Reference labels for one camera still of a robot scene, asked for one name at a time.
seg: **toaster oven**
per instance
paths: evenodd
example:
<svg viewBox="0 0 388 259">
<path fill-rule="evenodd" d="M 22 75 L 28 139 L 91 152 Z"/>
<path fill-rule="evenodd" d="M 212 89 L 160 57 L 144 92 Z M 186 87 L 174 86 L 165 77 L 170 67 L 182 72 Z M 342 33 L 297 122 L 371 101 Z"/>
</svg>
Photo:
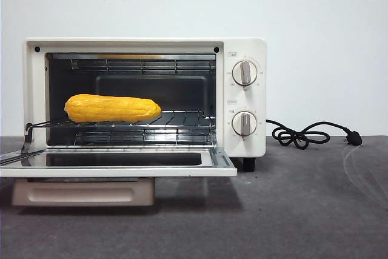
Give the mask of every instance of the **toaster oven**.
<svg viewBox="0 0 388 259">
<path fill-rule="evenodd" d="M 156 177 L 232 177 L 266 149 L 259 38 L 30 38 L 21 151 L 1 157 L 13 204 L 150 205 Z M 154 119 L 76 123 L 73 95 L 150 98 Z"/>
</svg>

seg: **corn cob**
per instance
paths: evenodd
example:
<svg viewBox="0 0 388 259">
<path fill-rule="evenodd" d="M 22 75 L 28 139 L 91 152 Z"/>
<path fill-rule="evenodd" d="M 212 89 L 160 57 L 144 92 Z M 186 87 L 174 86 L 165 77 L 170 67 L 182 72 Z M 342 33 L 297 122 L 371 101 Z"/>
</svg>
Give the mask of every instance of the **corn cob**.
<svg viewBox="0 0 388 259">
<path fill-rule="evenodd" d="M 135 123 L 161 114 L 151 99 L 78 94 L 65 103 L 69 118 L 77 123 L 92 121 L 129 121 Z"/>
</svg>

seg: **black power cord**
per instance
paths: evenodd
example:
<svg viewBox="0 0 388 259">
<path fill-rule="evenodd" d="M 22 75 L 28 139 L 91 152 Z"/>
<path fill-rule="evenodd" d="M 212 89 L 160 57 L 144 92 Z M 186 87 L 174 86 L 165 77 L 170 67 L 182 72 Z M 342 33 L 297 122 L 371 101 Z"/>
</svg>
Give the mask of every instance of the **black power cord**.
<svg viewBox="0 0 388 259">
<path fill-rule="evenodd" d="M 363 143 L 363 140 L 360 137 L 360 134 L 356 131 L 351 131 L 346 127 L 343 127 L 339 124 L 330 123 L 328 121 L 320 121 L 318 123 L 314 123 L 309 125 L 308 127 L 304 128 L 300 132 L 297 132 L 296 130 L 290 129 L 289 127 L 286 127 L 285 125 L 278 123 L 277 121 L 272 121 L 270 119 L 267 119 L 267 123 L 275 124 L 278 127 L 275 128 L 272 131 L 272 136 L 274 139 L 278 140 L 280 145 L 282 146 L 288 146 L 292 142 L 294 143 L 295 147 L 298 149 L 304 150 L 306 149 L 310 143 L 313 144 L 324 144 L 330 141 L 330 136 L 328 133 L 320 132 L 317 130 L 310 130 L 313 127 L 320 126 L 322 124 L 325 124 L 327 126 L 337 127 L 344 132 L 347 133 L 346 140 L 349 144 L 354 146 L 359 146 Z M 306 135 L 320 135 L 323 136 L 323 140 L 315 140 L 307 137 Z"/>
</svg>

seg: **open oven door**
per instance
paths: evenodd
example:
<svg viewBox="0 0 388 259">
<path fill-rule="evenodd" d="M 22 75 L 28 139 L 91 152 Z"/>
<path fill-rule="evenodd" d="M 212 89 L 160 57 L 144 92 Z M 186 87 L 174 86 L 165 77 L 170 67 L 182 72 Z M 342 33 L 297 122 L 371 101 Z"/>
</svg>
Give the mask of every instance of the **open oven door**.
<svg viewBox="0 0 388 259">
<path fill-rule="evenodd" d="M 223 148 L 46 149 L 3 155 L 1 177 L 232 177 Z"/>
</svg>

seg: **white knob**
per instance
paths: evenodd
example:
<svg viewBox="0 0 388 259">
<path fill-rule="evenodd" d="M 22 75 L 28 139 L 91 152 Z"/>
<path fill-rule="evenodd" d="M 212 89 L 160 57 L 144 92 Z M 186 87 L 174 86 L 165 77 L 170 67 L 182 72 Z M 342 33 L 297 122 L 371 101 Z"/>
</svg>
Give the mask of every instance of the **white knob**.
<svg viewBox="0 0 388 259">
<path fill-rule="evenodd" d="M 248 86 L 255 82 L 257 68 L 254 63 L 243 60 L 233 67 L 232 76 L 235 82 L 241 86 Z"/>
<path fill-rule="evenodd" d="M 250 112 L 239 112 L 232 119 L 232 127 L 240 136 L 249 136 L 256 130 L 256 118 Z"/>
</svg>

